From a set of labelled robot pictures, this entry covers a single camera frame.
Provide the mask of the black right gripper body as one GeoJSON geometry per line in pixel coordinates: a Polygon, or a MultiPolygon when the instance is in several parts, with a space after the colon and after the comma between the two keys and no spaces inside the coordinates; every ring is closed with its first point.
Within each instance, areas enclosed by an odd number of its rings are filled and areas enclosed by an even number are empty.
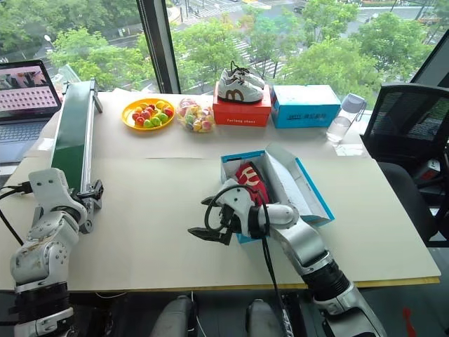
{"type": "Polygon", "coordinates": [[[220,243],[229,246],[233,234],[241,234],[241,221],[235,210],[224,205],[220,212],[220,243]]]}

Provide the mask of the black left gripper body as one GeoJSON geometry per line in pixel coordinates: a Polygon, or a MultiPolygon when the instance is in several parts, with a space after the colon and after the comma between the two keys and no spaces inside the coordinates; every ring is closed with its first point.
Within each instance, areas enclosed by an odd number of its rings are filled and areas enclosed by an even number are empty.
{"type": "Polygon", "coordinates": [[[89,201],[88,201],[88,197],[80,197],[79,193],[76,189],[71,189],[71,198],[81,204],[87,211],[89,210],[90,206],[89,206],[89,201]]]}

